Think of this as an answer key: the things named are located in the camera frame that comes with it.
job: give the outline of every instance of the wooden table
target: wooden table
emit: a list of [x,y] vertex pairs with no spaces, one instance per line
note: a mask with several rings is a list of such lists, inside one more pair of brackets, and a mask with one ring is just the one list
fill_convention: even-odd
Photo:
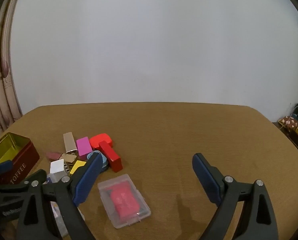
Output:
[[[216,206],[209,202],[191,160],[202,152],[209,163],[237,181],[262,179],[275,211],[281,240],[298,227],[298,150],[269,120],[246,106],[198,103],[101,103],[39,107],[8,131],[29,137],[41,156],[35,170],[49,170],[44,154],[64,152],[62,135],[108,133],[124,169],[102,173],[79,208],[97,240],[197,240]],[[152,215],[115,229],[97,183],[129,174]],[[238,223],[239,203],[226,239]]]

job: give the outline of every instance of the clear plastic box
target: clear plastic box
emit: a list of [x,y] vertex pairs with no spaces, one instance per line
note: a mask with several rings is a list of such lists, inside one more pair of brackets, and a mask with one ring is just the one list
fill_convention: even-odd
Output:
[[151,215],[150,208],[127,174],[98,183],[98,189],[115,228],[132,225]]

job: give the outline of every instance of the magenta block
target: magenta block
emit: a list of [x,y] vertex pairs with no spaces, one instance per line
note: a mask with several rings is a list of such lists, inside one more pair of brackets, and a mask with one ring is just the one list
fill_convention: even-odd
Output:
[[92,148],[89,142],[88,137],[83,137],[81,139],[78,139],[76,141],[78,153],[79,153],[79,159],[86,160],[88,153],[92,152]]

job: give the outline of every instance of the curtain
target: curtain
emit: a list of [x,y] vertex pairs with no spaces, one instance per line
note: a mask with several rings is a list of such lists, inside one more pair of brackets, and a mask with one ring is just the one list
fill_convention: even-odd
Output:
[[15,93],[10,61],[10,33],[17,0],[4,0],[0,6],[0,134],[22,114]]

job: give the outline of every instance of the yellow block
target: yellow block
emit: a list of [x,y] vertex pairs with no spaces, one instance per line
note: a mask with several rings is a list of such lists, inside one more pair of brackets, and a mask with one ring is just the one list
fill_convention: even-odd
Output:
[[70,175],[74,174],[74,172],[76,171],[76,169],[78,169],[79,167],[85,165],[86,162],[84,161],[76,161],[76,163],[74,164],[74,166],[72,167],[71,171],[70,171]]

